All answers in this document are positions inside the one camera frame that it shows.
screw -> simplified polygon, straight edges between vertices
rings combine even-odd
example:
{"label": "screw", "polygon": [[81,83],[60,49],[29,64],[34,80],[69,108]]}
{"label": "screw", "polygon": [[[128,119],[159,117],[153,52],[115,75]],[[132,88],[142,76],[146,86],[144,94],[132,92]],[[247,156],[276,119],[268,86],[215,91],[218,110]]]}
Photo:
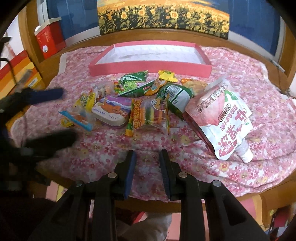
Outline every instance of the screw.
{"label": "screw", "polygon": [[186,178],[187,177],[187,173],[186,172],[179,172],[179,177],[181,178]]}
{"label": "screw", "polygon": [[83,181],[77,180],[77,181],[75,181],[75,183],[76,183],[76,187],[81,187],[83,184]]}
{"label": "screw", "polygon": [[108,174],[108,177],[109,177],[109,178],[115,178],[115,177],[117,177],[117,174],[116,174],[115,172],[110,172],[110,173]]}
{"label": "screw", "polygon": [[220,187],[220,186],[221,186],[221,182],[218,181],[218,180],[215,180],[215,181],[213,181],[213,185],[214,185],[215,187]]}

white spout cap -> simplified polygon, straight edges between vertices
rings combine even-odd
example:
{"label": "white spout cap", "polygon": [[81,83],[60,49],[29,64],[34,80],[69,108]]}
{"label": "white spout cap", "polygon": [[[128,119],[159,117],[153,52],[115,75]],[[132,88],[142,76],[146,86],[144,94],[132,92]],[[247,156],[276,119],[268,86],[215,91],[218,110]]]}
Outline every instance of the white spout cap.
{"label": "white spout cap", "polygon": [[250,147],[245,154],[239,156],[244,163],[249,163],[253,159],[253,153],[250,150]]}

floral tablecloth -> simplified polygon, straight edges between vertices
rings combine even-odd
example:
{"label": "floral tablecloth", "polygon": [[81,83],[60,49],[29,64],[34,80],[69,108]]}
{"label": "floral tablecloth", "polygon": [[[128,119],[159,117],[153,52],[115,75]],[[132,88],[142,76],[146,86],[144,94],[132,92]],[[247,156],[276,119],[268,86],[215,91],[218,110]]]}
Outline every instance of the floral tablecloth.
{"label": "floral tablecloth", "polygon": [[[88,64],[106,47],[88,47],[67,53],[61,58],[64,66],[49,88],[61,86],[67,91],[63,100],[32,106],[26,113],[28,136],[37,137],[61,129],[58,111],[71,107],[80,94],[104,81],[115,81],[123,74],[91,77]],[[158,155],[167,149],[172,161],[198,180],[220,180],[235,196],[261,192],[285,179],[296,168],[296,114],[291,100],[269,82],[266,67],[249,56],[226,48],[202,47],[213,70],[212,82],[228,76],[232,86],[252,111],[253,130],[246,137],[254,155],[244,164],[236,154],[227,161],[216,160],[186,122],[170,114],[170,135],[157,130],[137,132],[132,138],[124,135],[125,128],[113,130],[99,124],[92,132],[80,131],[80,138],[72,148],[59,152],[59,157],[40,165],[63,177],[91,182],[114,170],[128,150],[137,153],[131,196],[142,200],[167,201]],[[149,74],[155,79],[156,74]],[[19,144],[24,134],[23,119],[18,119],[11,135]]]}

sunflower painting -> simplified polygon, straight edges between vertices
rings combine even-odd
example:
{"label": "sunflower painting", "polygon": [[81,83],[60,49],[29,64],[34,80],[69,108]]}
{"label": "sunflower painting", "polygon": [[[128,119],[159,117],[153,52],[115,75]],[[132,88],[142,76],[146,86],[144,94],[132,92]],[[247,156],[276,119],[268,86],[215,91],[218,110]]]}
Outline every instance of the sunflower painting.
{"label": "sunflower painting", "polygon": [[97,0],[97,6],[101,34],[178,28],[228,39],[229,14],[216,9],[213,0]]}

pink tray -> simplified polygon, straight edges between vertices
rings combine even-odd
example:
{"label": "pink tray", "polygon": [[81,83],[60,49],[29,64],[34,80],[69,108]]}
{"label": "pink tray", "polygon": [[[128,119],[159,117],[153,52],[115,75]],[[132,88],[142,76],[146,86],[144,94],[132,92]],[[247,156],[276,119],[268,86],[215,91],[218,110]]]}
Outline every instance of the pink tray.
{"label": "pink tray", "polygon": [[175,74],[208,78],[212,64],[202,49],[179,41],[147,40],[114,44],[90,64],[91,76],[170,70]]}

